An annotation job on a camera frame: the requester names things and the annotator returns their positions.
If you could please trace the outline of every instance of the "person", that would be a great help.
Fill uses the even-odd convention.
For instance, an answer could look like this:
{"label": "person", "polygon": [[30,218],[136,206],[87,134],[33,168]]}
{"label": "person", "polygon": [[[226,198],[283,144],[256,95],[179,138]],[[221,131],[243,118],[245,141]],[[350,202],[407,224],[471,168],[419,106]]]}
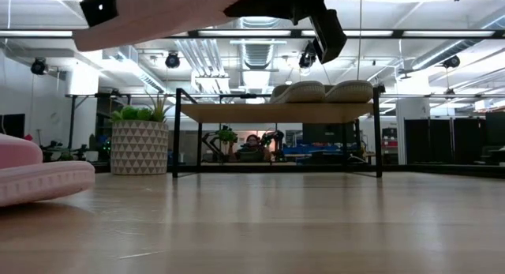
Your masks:
{"label": "person", "polygon": [[264,147],[261,144],[261,139],[257,135],[249,135],[245,139],[245,144],[242,146],[240,150],[235,154],[237,159],[240,159],[241,152],[261,152],[263,154],[264,161],[271,160],[271,153],[268,151],[268,148]]}

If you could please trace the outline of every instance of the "white geometric planter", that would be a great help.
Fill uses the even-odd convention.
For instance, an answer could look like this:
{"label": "white geometric planter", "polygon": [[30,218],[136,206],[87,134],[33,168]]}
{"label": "white geometric planter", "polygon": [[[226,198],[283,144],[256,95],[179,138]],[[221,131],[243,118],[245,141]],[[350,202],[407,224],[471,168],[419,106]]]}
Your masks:
{"label": "white geometric planter", "polygon": [[166,174],[167,153],[168,126],[165,123],[123,120],[112,125],[112,174]]}

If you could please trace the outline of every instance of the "pink object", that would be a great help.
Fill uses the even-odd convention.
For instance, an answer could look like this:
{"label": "pink object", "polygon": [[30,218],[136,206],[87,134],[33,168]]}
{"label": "pink object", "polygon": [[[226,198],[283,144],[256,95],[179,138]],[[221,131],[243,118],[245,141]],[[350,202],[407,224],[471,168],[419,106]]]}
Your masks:
{"label": "pink object", "polygon": [[118,16],[73,32],[79,51],[141,43],[232,21],[223,11],[239,0],[116,0]]}
{"label": "pink object", "polygon": [[69,196],[94,183],[90,163],[42,163],[37,145],[0,134],[0,207]]}

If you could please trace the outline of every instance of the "wooden floor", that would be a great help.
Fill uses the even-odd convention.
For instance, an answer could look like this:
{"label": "wooden floor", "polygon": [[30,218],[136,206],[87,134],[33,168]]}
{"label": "wooden floor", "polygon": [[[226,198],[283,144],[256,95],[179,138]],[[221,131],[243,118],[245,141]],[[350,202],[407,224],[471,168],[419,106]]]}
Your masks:
{"label": "wooden floor", "polygon": [[98,175],[0,210],[0,273],[504,273],[505,182]]}

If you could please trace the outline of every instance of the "black metal table frame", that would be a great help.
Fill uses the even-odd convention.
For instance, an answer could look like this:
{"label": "black metal table frame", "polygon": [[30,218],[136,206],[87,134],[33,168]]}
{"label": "black metal table frame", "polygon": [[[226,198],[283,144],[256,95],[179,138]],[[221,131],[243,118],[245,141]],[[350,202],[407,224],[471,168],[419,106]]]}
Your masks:
{"label": "black metal table frame", "polygon": [[[382,161],[382,143],[380,139],[380,102],[379,102],[379,97],[380,97],[381,89],[378,87],[375,87],[373,89],[373,118],[374,118],[374,131],[375,131],[375,145],[376,145],[376,165],[375,165],[375,173],[376,173],[376,178],[382,178],[383,174],[383,161]],[[266,167],[266,168],[261,168],[261,167],[251,167],[251,166],[218,166],[218,167],[203,167],[201,163],[201,152],[202,152],[202,133],[203,133],[203,123],[198,122],[198,144],[196,147],[196,166],[193,167],[182,167],[179,164],[179,153],[180,153],[180,140],[181,140],[181,109],[182,109],[182,97],[187,98],[191,103],[194,105],[198,105],[198,102],[191,97],[190,94],[188,94],[184,89],[182,88],[177,88],[176,93],[175,93],[175,120],[174,120],[174,148],[173,148],[173,155],[172,155],[172,166],[170,167],[171,172],[172,172],[172,178],[180,178],[180,173],[186,172],[188,174],[196,174],[200,172],[209,172],[209,171],[218,171],[218,172],[303,172],[303,171],[309,171],[311,172],[329,172],[329,171],[344,171],[344,172],[369,172],[373,171],[371,170],[370,166],[364,166],[362,168],[359,167],[348,167],[344,164],[343,167],[324,167],[324,168],[315,168],[315,167],[299,167],[299,166],[293,166],[293,167]],[[241,97],[240,95],[220,95],[219,96],[219,102],[224,97]],[[268,97],[267,95],[260,95],[258,97]],[[346,145],[343,145],[343,154],[344,158],[347,156],[347,147]]]}

